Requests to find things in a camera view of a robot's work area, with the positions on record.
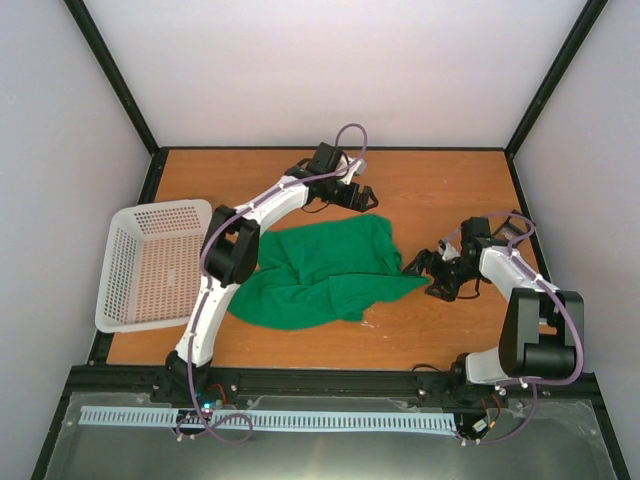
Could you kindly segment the green t-shirt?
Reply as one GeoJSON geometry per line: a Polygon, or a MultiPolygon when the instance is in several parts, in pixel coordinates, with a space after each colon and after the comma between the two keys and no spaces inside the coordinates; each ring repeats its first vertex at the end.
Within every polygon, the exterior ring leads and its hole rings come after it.
{"type": "Polygon", "coordinates": [[[235,293],[229,311],[255,326],[295,331],[359,322],[377,302],[395,302],[426,285],[401,271],[391,222],[368,214],[269,231],[258,270],[235,293]]]}

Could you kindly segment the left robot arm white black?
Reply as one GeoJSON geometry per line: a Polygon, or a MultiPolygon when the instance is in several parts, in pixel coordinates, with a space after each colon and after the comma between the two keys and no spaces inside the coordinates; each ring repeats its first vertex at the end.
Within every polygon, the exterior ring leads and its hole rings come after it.
{"type": "Polygon", "coordinates": [[[315,199],[356,212],[378,205],[371,187],[353,181],[366,168],[366,150],[351,157],[336,144],[321,143],[254,199],[213,211],[199,257],[196,303],[165,362],[172,388],[184,401],[197,402],[207,393],[216,336],[233,296],[256,269],[262,234],[315,199]]]}

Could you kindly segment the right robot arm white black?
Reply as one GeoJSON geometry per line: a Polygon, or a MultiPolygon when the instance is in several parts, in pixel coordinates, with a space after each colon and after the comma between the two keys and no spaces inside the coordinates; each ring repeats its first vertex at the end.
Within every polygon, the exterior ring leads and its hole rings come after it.
{"type": "Polygon", "coordinates": [[[535,231],[534,223],[510,212],[525,229],[506,236],[490,226],[489,216],[469,217],[434,250],[423,249],[404,267],[411,276],[426,276],[427,295],[445,302],[460,299],[463,285],[493,285],[507,303],[497,345],[463,353],[452,364],[454,385],[492,386],[498,391],[518,385],[566,386],[584,369],[584,300],[562,290],[529,265],[518,246],[535,231]]]}

